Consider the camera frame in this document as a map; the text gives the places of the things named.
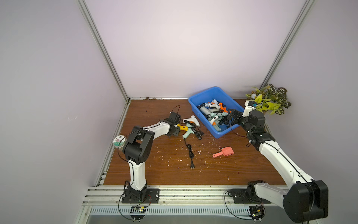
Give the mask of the yellow glue gun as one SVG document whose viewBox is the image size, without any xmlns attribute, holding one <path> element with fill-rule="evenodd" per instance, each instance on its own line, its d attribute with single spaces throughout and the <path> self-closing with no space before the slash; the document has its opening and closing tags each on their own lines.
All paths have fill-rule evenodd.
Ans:
<svg viewBox="0 0 358 224">
<path fill-rule="evenodd" d="M 178 127 L 181 131 L 188 131 L 187 126 L 182 126 L 182 125 L 178 124 L 178 125 L 176 125 L 176 127 Z"/>
</svg>

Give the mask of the small mint glue gun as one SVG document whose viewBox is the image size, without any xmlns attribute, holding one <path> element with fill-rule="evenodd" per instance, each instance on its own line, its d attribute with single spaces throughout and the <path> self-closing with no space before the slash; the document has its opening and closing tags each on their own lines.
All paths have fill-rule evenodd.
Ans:
<svg viewBox="0 0 358 224">
<path fill-rule="evenodd" d="M 186 124 L 186 133 L 182 135 L 183 139 L 189 137 L 189 135 L 194 134 L 193 126 L 191 124 Z"/>
</svg>

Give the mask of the large mint green glue gun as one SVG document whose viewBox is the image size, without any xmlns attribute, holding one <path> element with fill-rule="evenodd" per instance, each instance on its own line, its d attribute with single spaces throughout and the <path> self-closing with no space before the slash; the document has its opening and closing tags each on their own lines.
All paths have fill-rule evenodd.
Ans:
<svg viewBox="0 0 358 224">
<path fill-rule="evenodd" d="M 222 129 L 221 129 L 219 126 L 217 126 L 217 125 L 213 125 L 213 127 L 214 127 L 214 129 L 215 129 L 217 132 L 221 132 L 221 131 L 222 131 Z"/>
</svg>

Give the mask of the white glue gun orange trigger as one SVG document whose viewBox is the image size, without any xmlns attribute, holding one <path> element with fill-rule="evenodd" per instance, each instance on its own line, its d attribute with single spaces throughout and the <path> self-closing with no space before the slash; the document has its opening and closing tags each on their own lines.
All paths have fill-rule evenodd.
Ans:
<svg viewBox="0 0 358 224">
<path fill-rule="evenodd" d="M 216 117 L 215 118 L 211 118 L 211 120 L 209 121 L 209 123 L 213 126 L 213 125 L 217 125 L 219 126 L 220 124 L 220 121 L 221 121 L 222 118 L 220 119 L 217 119 Z"/>
</svg>

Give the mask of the large white glue gun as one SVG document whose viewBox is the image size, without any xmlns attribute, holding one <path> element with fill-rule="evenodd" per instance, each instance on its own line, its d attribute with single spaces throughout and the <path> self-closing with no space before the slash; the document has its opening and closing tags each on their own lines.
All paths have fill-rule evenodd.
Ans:
<svg viewBox="0 0 358 224">
<path fill-rule="evenodd" d="M 212 116 L 212 114 L 217 113 L 216 111 L 210 111 L 209 108 L 206 108 L 204 106 L 200 107 L 199 110 L 205 115 L 205 116 Z"/>
</svg>

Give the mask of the small white glue gun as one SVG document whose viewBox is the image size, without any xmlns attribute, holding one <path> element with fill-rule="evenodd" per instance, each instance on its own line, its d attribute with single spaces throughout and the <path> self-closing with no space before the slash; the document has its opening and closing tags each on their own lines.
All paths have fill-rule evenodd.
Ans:
<svg viewBox="0 0 358 224">
<path fill-rule="evenodd" d="M 216 99 L 213 99 L 211 102 L 206 103 L 205 107 L 207 107 L 207 108 L 216 108 L 218 110 L 221 109 L 221 106 L 219 105 L 219 102 Z"/>
</svg>

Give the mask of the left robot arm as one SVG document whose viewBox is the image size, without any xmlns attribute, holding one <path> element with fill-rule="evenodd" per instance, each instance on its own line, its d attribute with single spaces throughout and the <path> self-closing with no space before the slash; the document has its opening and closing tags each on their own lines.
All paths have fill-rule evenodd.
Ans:
<svg viewBox="0 0 358 224">
<path fill-rule="evenodd" d="M 137 200 L 144 200 L 147 191 L 145 178 L 145 162 L 148 159 L 153 141 L 162 136 L 177 136 L 180 128 L 181 116 L 171 112 L 169 117 L 162 119 L 154 125 L 141 127 L 135 126 L 129 134 L 122 152 L 130 167 L 130 183 L 125 190 L 126 194 Z"/>
</svg>

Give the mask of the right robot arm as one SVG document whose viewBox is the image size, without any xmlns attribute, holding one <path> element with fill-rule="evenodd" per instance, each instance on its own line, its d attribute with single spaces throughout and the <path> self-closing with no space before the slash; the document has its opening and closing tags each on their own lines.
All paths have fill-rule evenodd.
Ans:
<svg viewBox="0 0 358 224">
<path fill-rule="evenodd" d="M 272 164 L 287 185 L 280 189 L 262 180 L 249 182 L 246 197 L 252 202 L 269 201 L 282 209 L 295 223 L 328 217 L 329 189 L 321 180 L 314 180 L 299 168 L 281 149 L 275 138 L 265 131 L 265 116 L 248 107 L 244 112 L 228 110 L 230 124 L 240 125 L 249 144 Z"/>
</svg>

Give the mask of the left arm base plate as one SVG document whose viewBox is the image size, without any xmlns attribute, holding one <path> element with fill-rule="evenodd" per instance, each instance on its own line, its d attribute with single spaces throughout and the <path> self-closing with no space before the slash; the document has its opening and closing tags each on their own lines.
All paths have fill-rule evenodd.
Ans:
<svg viewBox="0 0 358 224">
<path fill-rule="evenodd" d="M 158 203 L 160 189 L 143 189 L 141 191 L 135 189 L 125 189 L 121 203 Z"/>
</svg>

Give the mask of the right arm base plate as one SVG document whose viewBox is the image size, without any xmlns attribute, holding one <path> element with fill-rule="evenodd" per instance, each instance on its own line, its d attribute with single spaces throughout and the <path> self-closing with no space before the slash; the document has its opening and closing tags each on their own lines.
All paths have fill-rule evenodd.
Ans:
<svg viewBox="0 0 358 224">
<path fill-rule="evenodd" d="M 270 201 L 259 198 L 247 189 L 231 189 L 228 195 L 233 198 L 234 203 L 241 204 L 271 204 Z"/>
</svg>

